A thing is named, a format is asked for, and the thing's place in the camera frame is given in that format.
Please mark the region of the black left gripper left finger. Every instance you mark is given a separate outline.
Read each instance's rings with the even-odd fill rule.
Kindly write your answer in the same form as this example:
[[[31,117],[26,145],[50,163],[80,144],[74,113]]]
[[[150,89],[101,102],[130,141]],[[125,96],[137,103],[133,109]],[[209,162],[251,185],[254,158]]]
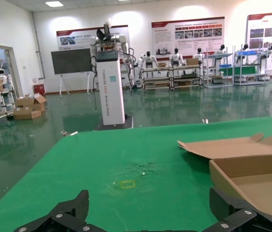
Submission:
[[[96,232],[98,227],[86,222],[89,191],[82,190],[72,200],[58,203],[48,214],[15,229],[16,232]]]

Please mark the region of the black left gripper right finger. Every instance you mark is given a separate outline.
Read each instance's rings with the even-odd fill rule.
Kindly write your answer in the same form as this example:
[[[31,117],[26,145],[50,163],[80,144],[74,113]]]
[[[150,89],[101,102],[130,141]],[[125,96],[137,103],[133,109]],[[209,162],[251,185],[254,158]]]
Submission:
[[[217,223],[205,232],[272,232],[272,215],[257,210],[244,199],[228,196],[216,187],[210,188],[209,205]]]

